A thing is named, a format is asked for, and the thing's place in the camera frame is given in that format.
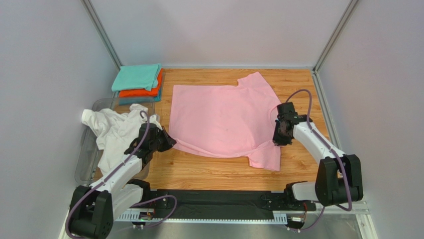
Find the pink t-shirt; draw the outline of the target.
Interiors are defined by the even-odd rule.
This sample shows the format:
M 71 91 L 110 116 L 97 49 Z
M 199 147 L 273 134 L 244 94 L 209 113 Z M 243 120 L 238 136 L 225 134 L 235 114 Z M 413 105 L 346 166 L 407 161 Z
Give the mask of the pink t-shirt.
M 279 171 L 281 152 L 272 141 L 279 103 L 258 72 L 239 79 L 237 86 L 175 85 L 169 134 L 177 150 L 247 157 L 251 167 Z

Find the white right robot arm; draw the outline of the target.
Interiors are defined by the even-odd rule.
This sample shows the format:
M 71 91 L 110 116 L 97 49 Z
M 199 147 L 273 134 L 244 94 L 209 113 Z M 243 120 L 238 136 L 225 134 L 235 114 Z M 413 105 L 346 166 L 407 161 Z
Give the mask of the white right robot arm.
M 277 118 L 273 142 L 276 146 L 300 142 L 318 164 L 314 182 L 295 182 L 287 190 L 298 201 L 319 202 L 322 206 L 338 206 L 350 211 L 353 202 L 362 200 L 363 185 L 360 159 L 335 147 L 316 128 L 308 115 L 295 111 L 293 103 L 276 107 Z

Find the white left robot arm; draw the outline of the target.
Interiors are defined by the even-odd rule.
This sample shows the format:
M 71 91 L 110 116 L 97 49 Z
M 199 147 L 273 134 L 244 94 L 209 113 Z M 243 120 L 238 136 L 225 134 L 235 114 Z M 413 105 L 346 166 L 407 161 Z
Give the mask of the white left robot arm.
M 135 179 L 155 152 L 171 149 L 176 141 L 157 122 L 145 122 L 139 135 L 106 175 L 73 193 L 65 231 L 72 239 L 105 239 L 114 221 L 126 210 L 150 205 L 164 196 L 152 198 L 148 182 Z

